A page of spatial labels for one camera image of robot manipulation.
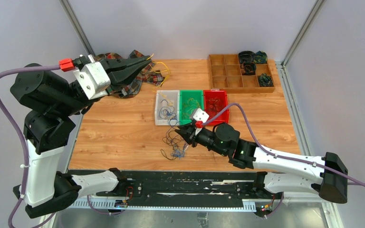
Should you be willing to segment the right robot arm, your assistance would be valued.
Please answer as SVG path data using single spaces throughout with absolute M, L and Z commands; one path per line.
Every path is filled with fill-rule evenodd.
M 303 156 L 259 146 L 240 138 L 240 132 L 227 123 L 212 130 L 194 124 L 179 126 L 176 132 L 192 147 L 202 145 L 209 151 L 228 157 L 240 169 L 261 169 L 253 183 L 253 193 L 265 198 L 270 193 L 303 192 L 338 204 L 347 203 L 348 184 L 343 176 L 348 169 L 331 152 L 321 156 Z

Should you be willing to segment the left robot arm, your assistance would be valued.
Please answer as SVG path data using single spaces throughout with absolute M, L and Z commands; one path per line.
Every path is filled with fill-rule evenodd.
M 30 218 L 64 210 L 78 198 L 98 192 L 115 196 L 126 193 L 127 179 L 119 169 L 71 175 L 57 167 L 76 126 L 70 117 L 85 114 L 102 97 L 120 91 L 150 63 L 149 56 L 101 60 L 80 56 L 59 62 L 60 70 L 73 72 L 76 79 L 72 83 L 57 75 L 54 68 L 39 64 L 36 72 L 29 64 L 26 72 L 17 75 L 10 92 L 30 109 L 23 130 L 29 167 L 26 183 L 13 191 L 24 199 Z

